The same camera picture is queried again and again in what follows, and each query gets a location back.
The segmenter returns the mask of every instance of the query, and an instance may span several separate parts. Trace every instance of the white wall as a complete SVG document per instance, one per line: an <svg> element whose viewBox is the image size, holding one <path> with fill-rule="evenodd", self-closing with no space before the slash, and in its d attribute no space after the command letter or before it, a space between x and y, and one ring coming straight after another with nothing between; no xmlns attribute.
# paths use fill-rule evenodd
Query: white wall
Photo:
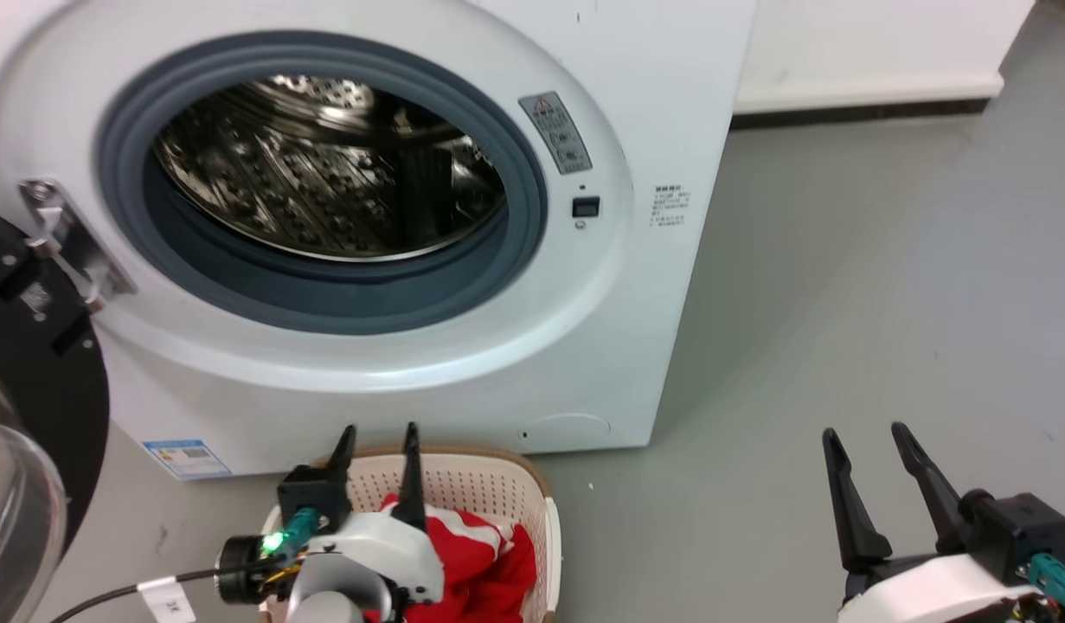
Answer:
<svg viewBox="0 0 1065 623"><path fill-rule="evenodd" d="M736 112L987 98L1031 0L760 0Z"/></svg>

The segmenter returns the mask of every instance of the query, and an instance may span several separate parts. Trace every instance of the green led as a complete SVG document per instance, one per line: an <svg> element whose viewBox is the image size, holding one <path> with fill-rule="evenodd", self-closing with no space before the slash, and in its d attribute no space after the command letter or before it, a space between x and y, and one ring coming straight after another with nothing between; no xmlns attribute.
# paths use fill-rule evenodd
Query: green led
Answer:
<svg viewBox="0 0 1065 623"><path fill-rule="evenodd" d="M286 536L283 532L271 532L266 537L263 537L263 553L269 555L273 552L277 552L282 546L282 541L285 540Z"/></svg>

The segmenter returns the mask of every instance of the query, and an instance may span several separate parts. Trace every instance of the robotic arm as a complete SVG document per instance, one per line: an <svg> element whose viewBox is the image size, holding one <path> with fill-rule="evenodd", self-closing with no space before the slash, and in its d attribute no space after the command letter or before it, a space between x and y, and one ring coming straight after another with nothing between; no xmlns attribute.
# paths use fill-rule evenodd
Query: robotic arm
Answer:
<svg viewBox="0 0 1065 623"><path fill-rule="evenodd" d="M839 623L1065 622L1065 517L1031 493L960 497L907 426L892 424L905 471L936 528L936 552L891 559L851 480L851 461L824 431L832 511L848 580Z"/></svg>
<svg viewBox="0 0 1065 623"><path fill-rule="evenodd" d="M400 622L414 603L444 596L444 568L428 538L421 442L410 423L398 504L353 512L347 469L355 448L348 427L325 466L298 465L279 485L283 528L232 537L217 557L217 593L226 603L288 603L290 623ZM252 565L267 561L262 568Z"/></svg>

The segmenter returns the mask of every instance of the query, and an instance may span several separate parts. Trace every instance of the laundry basket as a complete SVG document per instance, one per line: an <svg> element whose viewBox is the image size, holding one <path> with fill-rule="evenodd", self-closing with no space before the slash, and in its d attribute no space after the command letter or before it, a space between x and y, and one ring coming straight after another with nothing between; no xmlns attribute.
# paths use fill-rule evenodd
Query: laundry basket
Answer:
<svg viewBox="0 0 1065 623"><path fill-rule="evenodd" d="M405 456L397 446L360 449L351 459L348 493L356 511L377 511L387 494L402 486ZM524 596L524 623L551 623L559 602L559 512L547 483L531 461L502 449L422 445L425 502L461 509L494 524L520 522L536 548L536 587ZM267 517L263 534L280 527L278 506ZM260 606L264 621L285 623L285 603Z"/></svg>

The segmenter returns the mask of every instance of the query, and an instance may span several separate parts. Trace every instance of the floor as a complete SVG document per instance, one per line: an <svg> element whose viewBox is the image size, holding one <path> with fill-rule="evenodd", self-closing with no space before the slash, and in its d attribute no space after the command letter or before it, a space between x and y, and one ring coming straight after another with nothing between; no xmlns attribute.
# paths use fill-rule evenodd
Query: floor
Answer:
<svg viewBox="0 0 1065 623"><path fill-rule="evenodd" d="M731 137L652 445L537 459L562 514L560 621L832 620L829 426L900 555L934 535L895 419L957 489L1065 512L1065 13L1042 4L1003 73L983 117ZM209 567L273 483L178 483L114 430L34 621ZM187 591L202 621L255 620ZM76 622L149 620L125 599Z"/></svg>

